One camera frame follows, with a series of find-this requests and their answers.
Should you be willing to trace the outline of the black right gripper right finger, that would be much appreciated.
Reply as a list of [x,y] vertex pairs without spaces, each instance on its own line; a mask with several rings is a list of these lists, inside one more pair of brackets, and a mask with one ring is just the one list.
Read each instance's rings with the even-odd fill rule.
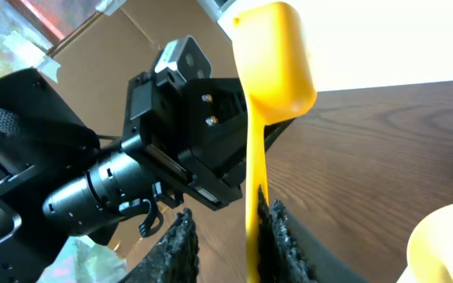
[[258,192],[257,271],[262,282],[365,283],[293,216],[280,200],[268,205]]

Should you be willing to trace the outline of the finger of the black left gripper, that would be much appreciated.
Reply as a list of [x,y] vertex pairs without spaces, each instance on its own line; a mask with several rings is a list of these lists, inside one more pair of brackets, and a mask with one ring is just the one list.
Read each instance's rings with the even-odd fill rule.
[[282,134],[282,132],[293,122],[293,119],[275,123],[273,125],[265,126],[264,128],[264,145],[268,150],[275,140]]

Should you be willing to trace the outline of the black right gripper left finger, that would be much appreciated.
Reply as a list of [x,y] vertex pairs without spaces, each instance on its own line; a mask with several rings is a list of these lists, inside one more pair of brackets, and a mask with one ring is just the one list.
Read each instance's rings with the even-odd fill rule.
[[185,208],[142,261],[120,283],[196,283],[199,244],[192,211]]

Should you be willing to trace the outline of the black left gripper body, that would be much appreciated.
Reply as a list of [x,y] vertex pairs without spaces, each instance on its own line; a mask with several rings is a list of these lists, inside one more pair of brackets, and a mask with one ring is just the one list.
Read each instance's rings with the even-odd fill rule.
[[182,83],[143,72],[128,83],[122,150],[212,210],[242,197],[246,137],[237,78]]

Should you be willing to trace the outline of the yellow measuring scoop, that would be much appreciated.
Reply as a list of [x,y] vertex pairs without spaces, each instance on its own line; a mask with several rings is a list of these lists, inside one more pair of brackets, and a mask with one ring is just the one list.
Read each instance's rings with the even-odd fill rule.
[[317,98],[299,13],[270,2],[233,19],[233,51],[248,113],[245,180],[247,280],[261,280],[261,200],[268,198],[264,130],[308,112]]

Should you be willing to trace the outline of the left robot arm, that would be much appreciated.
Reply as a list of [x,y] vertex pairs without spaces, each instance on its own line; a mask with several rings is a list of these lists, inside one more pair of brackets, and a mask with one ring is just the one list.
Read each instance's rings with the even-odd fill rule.
[[37,281],[71,236],[108,244],[141,216],[151,237],[185,197],[213,211],[239,200],[247,126],[239,79],[143,72],[102,145],[37,70],[0,78],[0,282]]

